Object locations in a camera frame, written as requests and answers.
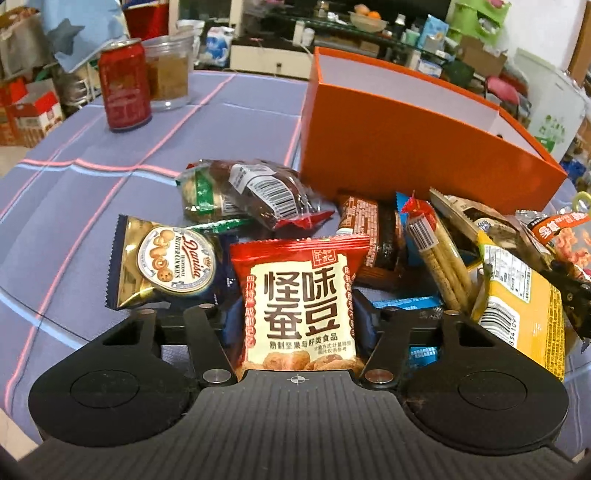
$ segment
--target brown snack bar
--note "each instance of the brown snack bar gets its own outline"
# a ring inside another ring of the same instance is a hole
[[[340,198],[341,220],[337,235],[369,235],[369,252],[356,281],[382,290],[396,288],[405,257],[405,241],[400,216],[383,203],[353,195]]]

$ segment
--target yellow snack package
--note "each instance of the yellow snack package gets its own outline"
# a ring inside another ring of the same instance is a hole
[[[560,292],[482,231],[478,248],[485,281],[472,319],[564,379],[564,321]]]

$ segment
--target clear plastic cup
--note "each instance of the clear plastic cup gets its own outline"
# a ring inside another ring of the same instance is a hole
[[[193,33],[150,38],[142,45],[146,52],[152,110],[171,110],[188,104]]]

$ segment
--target star decoration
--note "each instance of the star decoration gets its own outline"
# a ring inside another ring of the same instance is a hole
[[[74,53],[74,37],[78,35],[84,27],[72,25],[69,18],[65,18],[61,23],[47,32],[47,39],[51,45],[53,53],[64,53],[72,55]]]

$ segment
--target pink object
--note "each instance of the pink object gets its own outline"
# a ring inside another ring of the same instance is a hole
[[[519,105],[519,95],[515,87],[498,77],[488,77],[486,79],[486,90],[496,95],[503,102]]]

